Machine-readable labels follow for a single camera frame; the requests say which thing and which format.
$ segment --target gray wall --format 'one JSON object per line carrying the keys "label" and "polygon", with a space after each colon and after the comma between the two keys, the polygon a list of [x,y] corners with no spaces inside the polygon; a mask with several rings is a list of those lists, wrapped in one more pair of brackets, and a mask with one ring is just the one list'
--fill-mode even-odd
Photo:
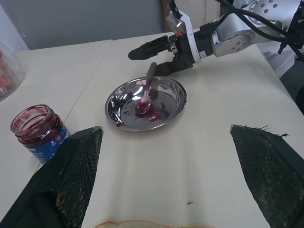
{"label": "gray wall", "polygon": [[163,32],[161,0],[0,0],[29,49]]}

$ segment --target metal plate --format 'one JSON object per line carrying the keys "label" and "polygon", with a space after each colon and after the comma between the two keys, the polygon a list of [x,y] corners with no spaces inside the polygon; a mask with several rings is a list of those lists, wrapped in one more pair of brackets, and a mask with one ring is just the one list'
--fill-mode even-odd
{"label": "metal plate", "polygon": [[184,109],[187,93],[177,81],[162,76],[153,80],[149,97],[150,110],[144,115],[135,112],[142,98],[146,77],[129,81],[115,89],[105,103],[105,114],[109,121],[125,130],[147,131],[170,123]]}

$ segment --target white table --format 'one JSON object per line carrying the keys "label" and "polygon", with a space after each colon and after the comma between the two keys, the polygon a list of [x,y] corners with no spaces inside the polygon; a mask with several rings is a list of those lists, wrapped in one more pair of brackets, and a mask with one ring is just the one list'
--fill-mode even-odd
{"label": "white table", "polygon": [[112,42],[17,53],[26,77],[20,87],[0,103],[0,220],[39,165],[10,131],[11,121],[25,108],[37,104],[49,105],[64,121],[96,67],[111,50]]}
{"label": "white table", "polygon": [[270,126],[304,157],[304,117],[257,47],[208,57],[172,75],[186,89],[184,113],[148,132],[106,122],[104,105],[120,84],[144,76],[152,61],[130,61],[130,50],[157,36],[116,40],[69,114],[72,133],[104,127],[98,170],[82,227],[107,220],[164,225],[268,228],[243,177],[229,134],[232,124]]}

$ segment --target blue label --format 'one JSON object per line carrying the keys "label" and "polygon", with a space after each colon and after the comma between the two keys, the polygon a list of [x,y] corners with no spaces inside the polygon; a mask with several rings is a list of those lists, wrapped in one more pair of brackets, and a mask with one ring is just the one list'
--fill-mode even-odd
{"label": "blue label", "polygon": [[61,143],[70,135],[71,134],[67,127],[63,124],[58,134],[56,134],[54,138],[46,144],[34,148],[28,148],[28,150],[31,151],[31,153],[35,155],[42,164],[45,164],[54,156]]}

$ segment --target jam jar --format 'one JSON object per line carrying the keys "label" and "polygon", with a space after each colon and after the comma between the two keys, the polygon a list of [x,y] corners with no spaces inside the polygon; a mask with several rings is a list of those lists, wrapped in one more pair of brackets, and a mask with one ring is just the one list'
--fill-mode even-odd
{"label": "jam jar", "polygon": [[70,136],[60,117],[45,104],[29,107],[19,113],[10,129],[42,164],[47,163]]}

